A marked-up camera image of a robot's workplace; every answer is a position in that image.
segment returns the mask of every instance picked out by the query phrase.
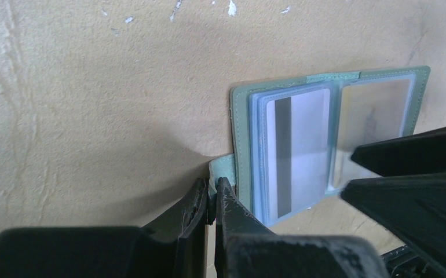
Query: wallet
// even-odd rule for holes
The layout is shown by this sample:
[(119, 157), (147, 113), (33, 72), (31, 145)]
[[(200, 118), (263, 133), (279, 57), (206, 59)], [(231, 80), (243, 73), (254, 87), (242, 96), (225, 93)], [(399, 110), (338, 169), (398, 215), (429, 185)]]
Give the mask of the wallet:
[(336, 195), (351, 179), (374, 177), (350, 161), (351, 153), (414, 132), (429, 72), (421, 66), (318, 74), (233, 88), (234, 156), (224, 157), (224, 168), (235, 171), (228, 175), (235, 175), (237, 197), (271, 226)]

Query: scratched surface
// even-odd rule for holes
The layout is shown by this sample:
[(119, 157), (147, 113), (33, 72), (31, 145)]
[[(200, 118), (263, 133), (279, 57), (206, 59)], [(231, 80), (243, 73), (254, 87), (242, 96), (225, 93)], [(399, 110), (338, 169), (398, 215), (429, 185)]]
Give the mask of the scratched surface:
[[(147, 223), (232, 152), (238, 82), (418, 64), (416, 132), (446, 125), (446, 1), (0, 0), (0, 230)], [(398, 244), (334, 199), (274, 230)]]

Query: tan surface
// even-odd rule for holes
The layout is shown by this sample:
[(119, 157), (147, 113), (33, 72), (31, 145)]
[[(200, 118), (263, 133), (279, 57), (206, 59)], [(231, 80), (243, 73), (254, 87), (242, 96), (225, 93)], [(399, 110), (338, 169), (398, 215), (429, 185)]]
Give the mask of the tan surface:
[[(0, 0), (0, 230), (153, 219), (232, 151), (236, 82), (427, 64), (416, 130), (446, 125), (446, 2), (228, 3)], [(275, 230), (396, 244), (364, 221), (330, 199)]]

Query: open green wallet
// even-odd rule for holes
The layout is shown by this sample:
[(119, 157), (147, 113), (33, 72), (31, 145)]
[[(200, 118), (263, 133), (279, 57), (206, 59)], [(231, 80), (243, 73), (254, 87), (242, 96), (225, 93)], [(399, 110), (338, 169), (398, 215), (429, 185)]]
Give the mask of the open green wallet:
[(271, 226), (376, 174), (349, 160), (355, 147), (411, 135), (430, 68), (318, 74), (231, 91), (234, 155), (210, 163)]

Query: card holder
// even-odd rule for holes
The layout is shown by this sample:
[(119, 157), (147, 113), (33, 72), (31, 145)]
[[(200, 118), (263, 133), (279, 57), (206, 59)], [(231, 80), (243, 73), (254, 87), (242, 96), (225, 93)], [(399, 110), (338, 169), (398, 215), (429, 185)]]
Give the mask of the card holder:
[(351, 179), (374, 176), (349, 160), (354, 148), (413, 130), (419, 75), (365, 76), (314, 76), (314, 83), (248, 95), (251, 203), (263, 224), (314, 205)]

